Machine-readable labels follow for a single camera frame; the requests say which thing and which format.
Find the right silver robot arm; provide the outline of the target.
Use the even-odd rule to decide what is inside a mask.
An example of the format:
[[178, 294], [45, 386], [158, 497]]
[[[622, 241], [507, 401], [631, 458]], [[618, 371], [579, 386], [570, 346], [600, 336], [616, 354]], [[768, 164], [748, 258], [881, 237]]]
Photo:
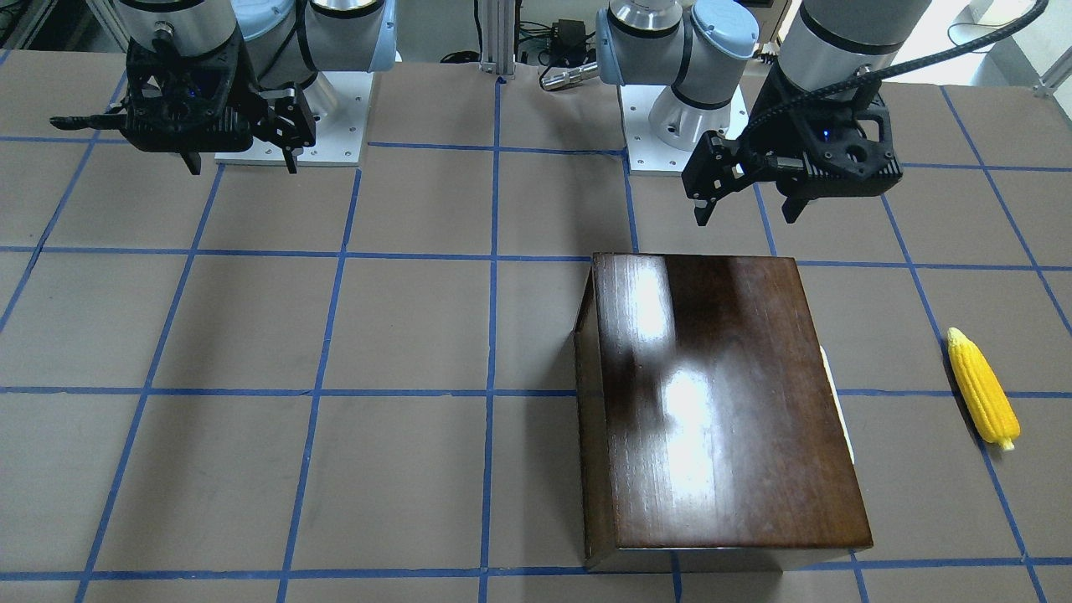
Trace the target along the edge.
[[104, 115], [142, 152], [356, 167], [394, 1], [119, 1], [126, 94]]

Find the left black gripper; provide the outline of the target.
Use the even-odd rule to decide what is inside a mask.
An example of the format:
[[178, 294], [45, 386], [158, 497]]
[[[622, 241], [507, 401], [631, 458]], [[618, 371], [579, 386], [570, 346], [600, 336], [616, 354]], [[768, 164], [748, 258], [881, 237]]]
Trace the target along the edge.
[[[694, 201], [697, 225], [704, 227], [716, 203], [735, 193], [738, 187], [758, 182], [812, 182], [818, 179], [817, 175], [796, 134], [743, 135], [739, 139], [726, 139], [718, 132], [705, 132], [697, 141], [681, 179], [686, 195]], [[812, 196], [788, 196], [781, 203], [781, 218], [787, 224], [796, 223], [812, 201]]]

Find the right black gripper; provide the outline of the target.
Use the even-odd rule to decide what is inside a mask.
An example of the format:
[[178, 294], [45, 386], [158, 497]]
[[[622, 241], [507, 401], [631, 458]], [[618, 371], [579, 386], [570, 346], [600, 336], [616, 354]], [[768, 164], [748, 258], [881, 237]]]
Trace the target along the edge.
[[[283, 156], [285, 167], [297, 173], [297, 157], [303, 149], [317, 145], [317, 118], [314, 117], [306, 91], [298, 84], [257, 92], [258, 114], [253, 130], [260, 141], [276, 145]], [[188, 172], [202, 174], [200, 152], [178, 152]]]

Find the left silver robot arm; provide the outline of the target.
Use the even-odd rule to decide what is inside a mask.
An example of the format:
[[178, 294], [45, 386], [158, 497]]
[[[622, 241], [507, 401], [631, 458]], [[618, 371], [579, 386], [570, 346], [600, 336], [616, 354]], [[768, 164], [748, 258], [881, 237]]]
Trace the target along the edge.
[[753, 183], [775, 183], [793, 223], [816, 198], [872, 198], [903, 179], [880, 95], [926, 1], [804, 1], [755, 98], [747, 126], [719, 132], [760, 24], [736, 1], [609, 1], [595, 19], [600, 78], [659, 85], [650, 122], [689, 152], [682, 172], [694, 218]]

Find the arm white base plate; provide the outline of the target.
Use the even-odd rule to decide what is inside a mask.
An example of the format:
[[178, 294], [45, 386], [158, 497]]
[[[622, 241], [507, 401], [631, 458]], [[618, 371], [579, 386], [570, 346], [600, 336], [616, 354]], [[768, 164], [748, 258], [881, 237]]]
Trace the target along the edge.
[[[358, 167], [372, 88], [373, 74], [360, 71], [319, 71], [302, 86], [317, 118], [317, 145], [303, 149], [297, 157], [298, 167]], [[281, 150], [256, 137], [243, 152], [218, 152], [214, 160], [245, 167], [285, 167]]]
[[716, 111], [687, 106], [670, 85], [621, 85], [619, 95], [632, 174], [679, 175], [702, 134], [717, 132], [735, 139], [748, 122], [740, 86], [729, 104]]

